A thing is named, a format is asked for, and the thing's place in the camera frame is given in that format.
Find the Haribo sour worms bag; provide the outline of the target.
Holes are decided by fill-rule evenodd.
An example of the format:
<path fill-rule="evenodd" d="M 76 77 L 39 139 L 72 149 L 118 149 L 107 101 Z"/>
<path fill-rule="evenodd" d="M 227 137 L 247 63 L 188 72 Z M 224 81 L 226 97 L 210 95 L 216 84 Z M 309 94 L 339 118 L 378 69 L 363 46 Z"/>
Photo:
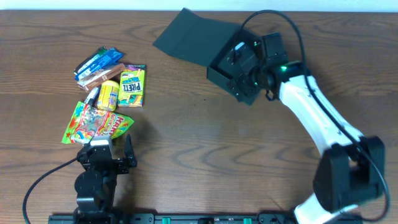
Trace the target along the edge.
<path fill-rule="evenodd" d="M 134 120 L 129 116 L 97 109 L 79 101 L 63 134 L 62 143 L 89 143 L 95 136 L 115 139 L 124 134 Z"/>

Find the dark green gift box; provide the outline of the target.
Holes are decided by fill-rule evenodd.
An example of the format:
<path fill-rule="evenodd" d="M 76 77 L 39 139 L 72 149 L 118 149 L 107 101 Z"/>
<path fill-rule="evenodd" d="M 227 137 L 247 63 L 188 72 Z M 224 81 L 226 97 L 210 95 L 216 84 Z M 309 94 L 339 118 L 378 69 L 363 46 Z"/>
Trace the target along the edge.
<path fill-rule="evenodd" d="M 242 91 L 228 85 L 230 80 L 243 72 L 238 62 L 232 64 L 228 60 L 239 28 L 239 24 L 200 17 L 184 8 L 153 46 L 171 57 L 206 67 L 209 81 L 238 101 L 251 105 L 259 94 L 257 90 L 247 97 Z"/>

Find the brown Pocky box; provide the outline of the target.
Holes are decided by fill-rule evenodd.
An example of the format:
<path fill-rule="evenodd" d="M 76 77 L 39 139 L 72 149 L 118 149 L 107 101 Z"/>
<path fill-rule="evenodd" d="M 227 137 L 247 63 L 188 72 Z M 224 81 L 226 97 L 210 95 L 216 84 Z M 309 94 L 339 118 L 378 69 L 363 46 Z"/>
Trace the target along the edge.
<path fill-rule="evenodd" d="M 82 90 L 89 92 L 105 81 L 112 79 L 116 75 L 119 75 L 125 69 L 126 67 L 123 63 L 114 63 L 108 65 L 77 81 L 77 86 Z"/>

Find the blue cookie wrapper pack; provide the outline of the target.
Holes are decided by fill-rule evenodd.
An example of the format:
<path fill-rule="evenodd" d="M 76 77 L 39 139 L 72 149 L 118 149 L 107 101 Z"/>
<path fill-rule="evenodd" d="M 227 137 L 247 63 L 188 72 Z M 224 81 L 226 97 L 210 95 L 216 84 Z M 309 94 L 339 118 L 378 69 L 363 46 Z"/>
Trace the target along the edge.
<path fill-rule="evenodd" d="M 116 48 L 107 49 L 106 53 L 103 54 L 100 58 L 96 59 L 89 66 L 82 69 L 78 75 L 75 75 L 74 79 L 76 81 L 81 80 L 82 78 L 87 77 L 91 73 L 107 66 L 112 63 L 117 62 L 124 56 L 124 53 L 120 52 Z"/>

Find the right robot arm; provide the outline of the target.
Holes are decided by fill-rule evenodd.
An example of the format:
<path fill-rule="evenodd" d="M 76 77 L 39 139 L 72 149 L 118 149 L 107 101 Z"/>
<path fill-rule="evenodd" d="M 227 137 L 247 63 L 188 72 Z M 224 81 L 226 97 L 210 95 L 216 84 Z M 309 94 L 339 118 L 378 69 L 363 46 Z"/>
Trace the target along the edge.
<path fill-rule="evenodd" d="M 382 141 L 350 125 L 320 91 L 306 62 L 288 60 L 280 40 L 235 42 L 217 69 L 211 80 L 237 100 L 250 103 L 265 91 L 268 100 L 288 107 L 313 139 L 320 162 L 313 193 L 294 208 L 296 223 L 361 222 L 353 209 L 390 197 Z"/>

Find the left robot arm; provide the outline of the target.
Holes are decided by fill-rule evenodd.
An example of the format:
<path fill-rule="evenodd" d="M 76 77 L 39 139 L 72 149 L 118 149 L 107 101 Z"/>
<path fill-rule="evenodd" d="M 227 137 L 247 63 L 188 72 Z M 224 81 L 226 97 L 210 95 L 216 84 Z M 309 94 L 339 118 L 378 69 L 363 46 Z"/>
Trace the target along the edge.
<path fill-rule="evenodd" d="M 77 161 L 85 171 L 75 181 L 76 202 L 80 219 L 86 222 L 106 222 L 116 218 L 113 200 L 117 176 L 128 174 L 137 166 L 130 135 L 124 144 L 124 157 L 114 159 L 112 152 L 110 136 L 95 136 L 77 154 Z"/>

